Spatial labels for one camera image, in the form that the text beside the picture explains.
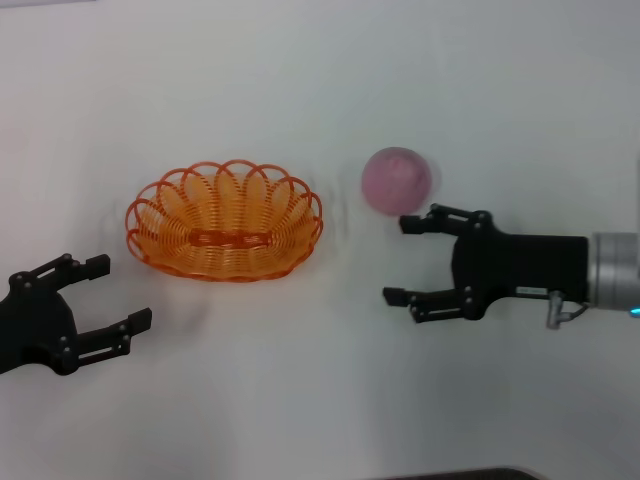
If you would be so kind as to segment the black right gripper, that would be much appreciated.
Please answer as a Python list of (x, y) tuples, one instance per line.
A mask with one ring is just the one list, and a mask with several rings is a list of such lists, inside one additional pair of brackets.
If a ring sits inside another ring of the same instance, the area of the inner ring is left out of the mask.
[(588, 302), (589, 241), (580, 236), (509, 234), (484, 210), (432, 204), (423, 217), (399, 217), (403, 234), (456, 235), (451, 261), (454, 288), (418, 292), (385, 287), (389, 306), (405, 308), (415, 323), (480, 320), (503, 298), (547, 299), (553, 292), (576, 304)]

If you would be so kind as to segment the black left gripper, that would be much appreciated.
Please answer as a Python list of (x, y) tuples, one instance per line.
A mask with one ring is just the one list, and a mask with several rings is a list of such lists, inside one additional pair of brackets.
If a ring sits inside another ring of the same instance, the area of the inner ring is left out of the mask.
[(69, 285), (110, 274), (110, 258), (101, 254), (84, 263), (71, 254), (9, 278), (0, 301), (0, 374), (43, 365), (58, 375), (130, 353), (134, 336), (148, 331), (150, 308), (108, 327), (77, 335), (70, 307), (57, 292)]

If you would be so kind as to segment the pink peach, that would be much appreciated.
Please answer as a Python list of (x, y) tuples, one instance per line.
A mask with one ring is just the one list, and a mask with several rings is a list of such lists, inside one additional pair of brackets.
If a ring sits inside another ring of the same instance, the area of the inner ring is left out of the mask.
[(361, 191), (366, 203), (388, 216), (409, 215), (419, 210), (431, 193), (433, 175), (426, 159), (415, 151), (388, 147), (365, 164)]

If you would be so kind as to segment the orange plastic woven basket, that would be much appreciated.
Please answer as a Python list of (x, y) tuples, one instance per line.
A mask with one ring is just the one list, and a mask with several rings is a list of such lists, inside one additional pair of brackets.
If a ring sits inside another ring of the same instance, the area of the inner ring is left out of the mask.
[(249, 283), (290, 274), (323, 232), (319, 196), (272, 164), (234, 159), (176, 168), (127, 209), (126, 244), (176, 277)]

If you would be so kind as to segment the black robot torso part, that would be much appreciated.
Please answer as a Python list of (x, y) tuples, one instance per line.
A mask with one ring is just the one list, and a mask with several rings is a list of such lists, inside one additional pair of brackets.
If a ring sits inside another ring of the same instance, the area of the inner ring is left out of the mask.
[(540, 476), (512, 467), (494, 467), (472, 470), (438, 472), (383, 480), (543, 480)]

